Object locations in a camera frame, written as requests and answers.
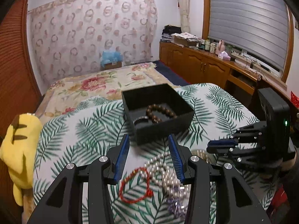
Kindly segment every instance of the jewelry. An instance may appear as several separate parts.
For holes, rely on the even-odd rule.
[[[162,122],[162,120],[160,118],[158,118],[157,116],[153,115],[153,111],[158,111],[161,112],[162,114],[165,114],[166,116],[168,116],[169,118],[177,118],[176,114],[174,112],[171,112],[169,109],[166,109],[165,107],[161,106],[161,105],[149,105],[145,111],[145,114],[148,116],[149,119],[154,119],[158,121],[158,123]]]
[[[147,190],[144,194],[144,196],[136,199],[136,200],[128,200],[124,198],[124,194],[123,194],[123,189],[126,185],[126,183],[132,179],[139,171],[144,171],[145,173],[147,173],[147,169],[145,167],[139,167],[139,168],[135,168],[128,177],[125,178],[125,180],[122,180],[121,182],[121,188],[119,190],[119,197],[121,198],[121,200],[127,204],[134,204],[137,203],[141,200],[144,200],[146,197],[152,197],[153,196],[153,191],[150,189],[150,176],[147,174]]]
[[[157,155],[150,159],[144,164],[148,173],[145,174],[141,172],[141,177],[147,179],[148,175],[152,178],[152,182],[159,187],[163,187],[165,192],[168,193],[170,197],[184,198],[190,192],[190,185],[183,186],[177,179],[175,172],[170,172],[170,167],[163,162],[164,158],[169,156],[170,152],[167,151],[164,154]],[[158,180],[156,175],[161,174],[162,180]]]
[[[179,217],[185,218],[187,213],[187,208],[183,206],[179,198],[168,198],[166,202],[169,205],[168,211],[174,215],[175,219]]]
[[[140,116],[137,119],[133,120],[133,124],[136,125],[136,124],[138,124],[140,122],[148,122],[148,120],[149,120],[149,117],[147,117],[147,116]],[[156,124],[159,123],[159,121],[157,120],[157,117],[156,118],[152,118],[151,120],[152,120],[153,123],[156,123]]]
[[[152,178],[155,185],[163,187],[168,198],[165,202],[169,205],[168,211],[174,215],[174,218],[185,218],[187,213],[187,206],[182,204],[182,200],[188,197],[190,192],[190,185],[183,186],[176,178],[176,174],[173,171],[170,172],[170,167],[165,163],[165,157],[169,156],[170,152],[167,151],[161,155],[157,155],[144,164],[144,167],[148,170],[147,173],[141,173],[143,179],[147,179],[148,176]],[[162,176],[162,180],[159,181],[156,178],[156,174]]]

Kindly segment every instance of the window blind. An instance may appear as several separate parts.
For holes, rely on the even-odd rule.
[[[241,47],[282,70],[287,7],[283,0],[211,0],[209,38]]]

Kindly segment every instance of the curtain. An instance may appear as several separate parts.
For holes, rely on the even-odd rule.
[[[124,65],[152,61],[154,0],[57,0],[28,13],[35,61],[48,86],[99,71],[105,51],[120,52]]]
[[[190,0],[178,0],[178,3],[180,5],[181,30],[182,32],[190,33],[190,26],[189,26]]]

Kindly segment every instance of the stuffed animal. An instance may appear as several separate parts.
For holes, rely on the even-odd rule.
[[[0,159],[8,166],[13,196],[19,206],[23,206],[22,189],[32,188],[34,158],[41,129],[42,124],[36,116],[29,113],[17,115],[0,147]]]

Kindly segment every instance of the red bracelet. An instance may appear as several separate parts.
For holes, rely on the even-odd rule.
[[[146,174],[147,174],[147,191],[145,193],[144,196],[136,199],[136,200],[128,200],[126,198],[124,198],[124,193],[123,193],[123,189],[126,185],[126,183],[131,179],[133,178],[139,171],[144,171]],[[125,203],[128,203],[128,204],[134,204],[134,203],[137,203],[141,200],[144,200],[146,197],[152,197],[153,196],[153,191],[150,189],[150,176],[147,172],[147,169],[145,167],[139,167],[139,168],[135,168],[128,177],[125,178],[125,180],[122,180],[121,182],[121,188],[119,190],[119,197],[121,198],[121,200]]]

